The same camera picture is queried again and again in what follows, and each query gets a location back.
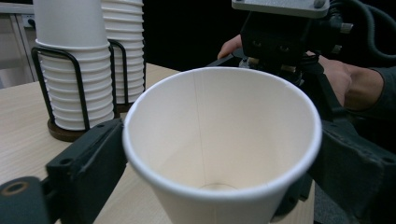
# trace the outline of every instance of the person's arm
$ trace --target person's arm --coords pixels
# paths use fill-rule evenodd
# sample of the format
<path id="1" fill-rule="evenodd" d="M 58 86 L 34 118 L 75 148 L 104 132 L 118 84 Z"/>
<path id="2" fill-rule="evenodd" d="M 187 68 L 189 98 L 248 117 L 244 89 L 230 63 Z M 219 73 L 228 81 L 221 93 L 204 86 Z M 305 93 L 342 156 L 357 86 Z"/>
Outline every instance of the person's arm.
<path id="1" fill-rule="evenodd" d="M 346 92 L 344 106 L 353 111 L 366 110 L 375 105 L 384 88 L 381 74 L 369 68 L 346 64 L 351 85 Z"/>
<path id="2" fill-rule="evenodd" d="M 242 48 L 240 35 L 223 44 L 218 58 L 238 48 Z M 323 56 L 319 56 L 319 63 L 338 101 L 346 109 L 373 118 L 396 117 L 392 116 L 396 114 L 396 67 L 363 68 Z"/>

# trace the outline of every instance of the cup rim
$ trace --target cup rim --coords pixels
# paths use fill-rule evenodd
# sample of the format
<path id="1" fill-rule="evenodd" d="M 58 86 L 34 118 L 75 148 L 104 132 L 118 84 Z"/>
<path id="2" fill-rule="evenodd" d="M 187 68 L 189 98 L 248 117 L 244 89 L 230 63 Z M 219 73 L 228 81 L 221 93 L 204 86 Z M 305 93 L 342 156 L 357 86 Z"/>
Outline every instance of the cup rim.
<path id="1" fill-rule="evenodd" d="M 101 90 L 101 89 L 105 89 L 105 88 L 111 86 L 112 83 L 113 83 L 113 81 L 110 79 L 110 80 L 109 80 L 104 86 L 102 86 L 102 87 L 96 87 L 96 88 L 92 88 L 92 89 L 84 89 L 84 91 L 87 92 L 87 93 L 93 92 L 93 91 L 99 91 L 99 90 Z M 65 94 L 78 93 L 78 91 L 72 91 L 72 90 L 64 91 L 64 90 L 56 89 L 56 88 L 53 88 L 53 87 L 51 87 L 51 86 L 49 86 L 49 85 L 48 85 L 47 87 L 49 88 L 50 91 L 57 91 L 57 92 L 60 92 L 60 93 L 65 93 Z"/>
<path id="2" fill-rule="evenodd" d="M 136 5 L 139 7 L 142 7 L 144 4 L 143 3 L 138 3 L 135 1 L 125 1 L 125 0 L 102 0 L 102 2 L 108 2 L 108 3 L 122 3 L 122 4 L 128 4 L 128 5 Z"/>
<path id="3" fill-rule="evenodd" d="M 119 13 L 125 13 L 125 14 L 136 14 L 136 15 L 143 15 L 143 11 L 131 11 L 131 10 L 125 10 L 121 8 L 110 8 L 110 7 L 102 7 L 103 11 L 109 11 L 109 12 L 119 12 Z"/>
<path id="4" fill-rule="evenodd" d="M 140 41 L 140 40 L 144 40 L 145 38 L 143 36 L 139 37 L 139 38 L 117 38 L 117 40 L 119 41 Z"/>
<path id="5" fill-rule="evenodd" d="M 104 75 L 104 76 L 100 76 L 100 77 L 95 77 L 95 78 L 89 78 L 89 79 L 84 79 L 84 77 L 82 78 L 82 82 L 83 83 L 90 83 L 90 82 L 95 82 L 95 81 L 100 81 L 103 80 L 105 78 L 111 77 L 111 71 Z M 46 74 L 43 74 L 43 77 L 50 80 L 50 81 L 55 81 L 55 82 L 60 82 L 60 83 L 76 83 L 75 80 L 65 80 L 65 79 L 59 79 L 59 78 L 55 78 L 55 77 L 47 77 Z"/>
<path id="6" fill-rule="evenodd" d="M 67 59 L 63 59 L 63 58 L 55 58 L 55 57 L 50 57 L 50 56 L 47 56 L 47 55 L 40 55 L 40 56 L 46 58 L 46 60 L 56 61 L 58 63 L 71 63 L 71 61 L 69 61 Z M 111 56 L 111 52 L 109 51 L 107 54 L 104 54 L 103 56 L 99 56 L 99 57 L 84 58 L 84 59 L 77 59 L 76 58 L 76 59 L 80 63 L 91 63 L 91 62 L 94 62 L 94 61 L 101 61 L 101 60 L 104 60 L 104 59 L 109 59 L 110 56 Z"/>
<path id="7" fill-rule="evenodd" d="M 127 77 L 127 81 L 137 81 L 138 79 L 141 79 L 145 76 L 144 73 L 137 73 L 139 75 L 139 77 Z M 123 79 L 122 78 L 117 78 L 116 77 L 116 83 L 117 82 L 122 82 L 123 83 Z"/>
<path id="8" fill-rule="evenodd" d="M 92 97 L 92 98 L 86 98 L 85 100 L 88 103 L 88 101 L 95 101 L 95 100 L 99 100 L 99 99 L 104 99 L 104 98 L 108 97 L 109 95 L 112 96 L 112 92 L 113 92 L 113 89 L 112 88 L 108 88 L 108 91 L 105 91 L 102 95 L 95 96 L 95 97 Z M 60 101 L 60 102 L 80 103 L 79 99 L 62 99 L 62 98 L 59 98 L 58 96 L 52 95 L 50 92 L 49 92 L 49 97 L 54 99 L 54 100 Z"/>
<path id="9" fill-rule="evenodd" d="M 98 72 L 98 71 L 103 71 L 106 70 L 107 68 L 109 68 L 111 66 L 111 61 L 107 62 L 104 66 L 101 66 L 99 68 L 93 68 L 93 69 L 80 69 L 81 70 L 81 74 L 82 73 L 92 73 L 92 72 Z M 44 70 L 49 70 L 51 72 L 58 72 L 58 73 L 69 73 L 69 74 L 73 74 L 76 71 L 75 70 L 70 70 L 70 69 L 63 69 L 63 68 L 55 68 L 55 67 L 51 67 L 51 66 L 47 66 L 45 64 L 41 64 L 41 67 Z"/>
<path id="10" fill-rule="evenodd" d="M 127 69 L 127 73 L 132 73 L 132 72 L 138 72 L 138 71 L 140 71 L 140 70 L 142 70 L 142 69 L 144 69 L 145 68 L 145 65 L 140 65 L 140 66 L 138 66 L 138 67 L 136 67 L 136 68 L 133 68 L 133 69 Z M 115 73 L 123 73 L 123 71 L 122 70 L 115 70 Z"/>
<path id="11" fill-rule="evenodd" d="M 126 52 L 126 57 L 127 57 L 127 58 L 128 58 L 128 57 L 136 58 L 136 57 L 143 56 L 144 54 L 145 54 L 145 52 L 144 52 L 143 50 L 141 50 L 141 52 L 135 53 L 135 54 L 128 54 L 128 52 Z M 114 58 L 116 58 L 116 59 L 121 59 L 121 58 L 122 58 L 122 55 L 114 55 Z"/>
<path id="12" fill-rule="evenodd" d="M 143 86 L 139 86 L 137 88 L 132 88 L 132 89 L 136 89 L 136 90 L 134 90 L 134 92 L 131 92 L 131 93 L 128 92 L 128 96 L 134 97 L 138 94 L 141 94 L 145 90 L 145 88 Z M 125 96 L 124 94 L 116 94 L 116 97 L 124 97 L 124 96 Z"/>
<path id="13" fill-rule="evenodd" d="M 185 72 L 180 72 L 173 76 L 167 77 L 157 83 L 155 83 L 152 87 L 148 88 L 145 92 L 143 92 L 140 97 L 134 102 L 131 106 L 130 110 L 128 111 L 126 118 L 124 120 L 124 125 L 128 126 L 133 119 L 134 112 L 136 111 L 137 107 L 140 104 L 143 104 L 142 101 L 145 97 L 150 94 L 152 90 L 155 90 L 156 87 L 161 86 L 163 83 L 172 81 L 173 79 L 179 78 L 181 76 L 186 76 L 188 74 L 194 73 L 202 73 L 204 71 L 213 71 L 217 69 L 222 69 L 224 71 L 239 71 L 239 72 L 248 72 L 260 76 L 267 76 L 270 77 L 272 80 L 277 82 L 282 82 L 285 85 L 285 88 L 290 88 L 298 94 L 299 97 L 303 98 L 305 105 L 310 108 L 312 111 L 312 119 L 313 123 L 313 132 L 312 132 L 312 141 L 309 142 L 307 146 L 307 151 L 301 157 L 299 161 L 290 167 L 290 169 L 285 172 L 284 174 L 272 179 L 266 183 L 262 183 L 258 186 L 253 186 L 245 189 L 239 190 L 219 190 L 213 191 L 208 189 L 196 189 L 193 187 L 181 185 L 175 181 L 167 179 L 161 175 L 158 175 L 157 172 L 152 170 L 148 165 L 141 161 L 139 156 L 134 152 L 134 146 L 128 139 L 130 138 L 130 131 L 128 128 L 125 128 L 122 133 L 122 143 L 124 145 L 124 151 L 127 155 L 128 162 L 134 167 L 137 173 L 143 177 L 152 187 L 160 188 L 161 190 L 170 192 L 172 194 L 176 194 L 178 196 L 184 198 L 192 198 L 197 201 L 208 201 L 208 202 L 217 202 L 217 203 L 225 203 L 232 200 L 238 200 L 242 202 L 247 202 L 251 200 L 257 200 L 257 198 L 263 197 L 265 195 L 276 193 L 280 189 L 283 189 L 285 184 L 291 185 L 295 182 L 299 177 L 301 177 L 311 166 L 315 157 L 318 155 L 318 151 L 320 148 L 321 143 L 321 121 L 318 115 L 318 111 L 315 108 L 312 101 L 308 98 L 308 96 L 298 89 L 296 86 L 291 84 L 285 79 L 281 77 L 276 77 L 274 75 L 241 67 L 203 67 L 203 68 L 196 68 Z"/>
<path id="14" fill-rule="evenodd" d="M 107 110 L 105 110 L 105 114 L 104 115 L 94 116 L 94 117 L 91 117 L 91 118 L 88 117 L 88 119 L 89 120 L 91 120 L 91 119 L 101 119 L 101 118 L 107 116 L 111 111 L 113 111 L 113 109 L 114 109 L 114 105 L 111 104 L 110 107 Z M 55 116 L 55 118 L 60 118 L 61 120 L 65 120 L 65 121 L 72 121 L 72 122 L 84 121 L 84 118 L 81 118 L 81 119 L 64 118 L 62 116 L 56 115 L 55 111 L 52 111 L 52 114 Z"/>
<path id="15" fill-rule="evenodd" d="M 94 47 L 86 47 L 86 48 L 46 44 L 38 40 L 38 38 L 35 40 L 35 42 L 42 47 L 53 48 L 53 49 L 68 49 L 68 50 L 97 50 L 97 49 L 105 49 L 108 48 L 108 46 L 110 46 L 110 43 L 108 41 L 106 44 L 102 46 L 94 46 Z"/>
<path id="16" fill-rule="evenodd" d="M 145 61 L 145 59 L 144 58 L 142 58 L 142 57 L 135 57 L 136 59 L 139 59 L 139 61 L 137 62 L 137 63 L 129 63 L 128 62 L 128 58 L 127 58 L 127 63 L 126 63 L 126 65 L 128 66 L 128 65 L 138 65 L 138 64 L 141 64 L 141 63 L 143 63 L 144 61 Z M 120 65 L 120 66 L 123 66 L 123 63 L 119 63 L 119 62 L 114 62 L 114 64 L 115 65 Z"/>
<path id="17" fill-rule="evenodd" d="M 143 79 L 143 78 L 139 78 L 139 79 L 137 79 L 135 81 L 139 81 L 139 82 L 137 82 L 137 84 L 134 84 L 133 86 L 129 86 L 128 85 L 128 90 L 130 90 L 130 89 L 138 89 L 140 87 L 143 87 L 143 84 L 145 84 L 145 79 Z M 124 88 L 123 87 L 116 87 L 116 90 L 117 91 L 123 91 Z"/>
<path id="18" fill-rule="evenodd" d="M 103 17 L 103 19 L 105 20 L 105 24 L 106 21 L 119 21 L 119 22 L 128 22 L 128 23 L 143 23 L 144 20 L 127 20 L 127 19 L 122 19 L 122 18 L 114 18 L 114 17 Z"/>
<path id="19" fill-rule="evenodd" d="M 133 30 L 128 30 L 128 29 L 117 29 L 117 28 L 106 28 L 106 32 L 120 32 L 120 33 L 141 33 L 143 35 L 143 32 L 145 29 L 133 29 Z"/>
<path id="20" fill-rule="evenodd" d="M 87 111 L 88 111 L 88 112 L 91 112 L 91 111 L 94 111 L 94 110 L 99 110 L 99 109 L 105 108 L 105 107 L 108 106 L 109 104 L 113 104 L 113 99 L 109 99 L 108 102 L 106 102 L 106 103 L 104 103 L 104 104 L 102 104 L 102 105 L 99 105 L 99 106 L 97 106 L 97 107 L 94 107 L 94 108 L 87 108 Z M 66 113 L 78 113 L 78 112 L 82 113 L 82 110 L 63 109 L 63 108 L 60 108 L 59 106 L 56 106 L 56 105 L 51 105 L 51 106 L 52 106 L 52 107 L 55 107 L 57 110 L 60 110 L 60 111 L 62 111 L 62 112 L 66 112 Z"/>

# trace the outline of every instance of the dark sleeve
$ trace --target dark sleeve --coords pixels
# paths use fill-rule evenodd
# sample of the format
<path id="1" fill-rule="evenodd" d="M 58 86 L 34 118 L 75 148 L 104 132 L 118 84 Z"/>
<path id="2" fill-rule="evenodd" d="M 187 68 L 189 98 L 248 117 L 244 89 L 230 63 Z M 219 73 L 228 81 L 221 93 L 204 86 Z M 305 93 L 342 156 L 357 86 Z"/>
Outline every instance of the dark sleeve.
<path id="1" fill-rule="evenodd" d="M 384 89 L 374 106 L 353 113 L 372 119 L 396 121 L 396 66 L 371 69 L 377 71 L 384 79 Z"/>

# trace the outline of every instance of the wooden base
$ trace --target wooden base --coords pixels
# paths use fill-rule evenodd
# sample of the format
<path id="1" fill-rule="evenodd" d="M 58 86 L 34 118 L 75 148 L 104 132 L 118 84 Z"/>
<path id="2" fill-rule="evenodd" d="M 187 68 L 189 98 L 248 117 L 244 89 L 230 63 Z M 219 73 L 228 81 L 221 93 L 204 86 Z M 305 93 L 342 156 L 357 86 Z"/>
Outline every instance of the wooden base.
<path id="1" fill-rule="evenodd" d="M 52 137 L 64 142 L 74 142 L 86 132 L 65 130 L 58 127 L 55 123 L 52 123 L 50 119 L 47 122 L 47 126 L 49 127 L 49 133 Z"/>

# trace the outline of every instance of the white device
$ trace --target white device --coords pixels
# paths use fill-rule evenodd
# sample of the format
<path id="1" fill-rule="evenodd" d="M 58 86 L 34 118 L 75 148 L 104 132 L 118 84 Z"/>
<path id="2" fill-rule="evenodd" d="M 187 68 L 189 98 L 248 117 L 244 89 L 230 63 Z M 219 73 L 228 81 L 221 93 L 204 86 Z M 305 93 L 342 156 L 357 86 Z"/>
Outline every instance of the white device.
<path id="1" fill-rule="evenodd" d="M 327 15 L 329 0 L 232 0 L 235 9 L 318 19 Z"/>

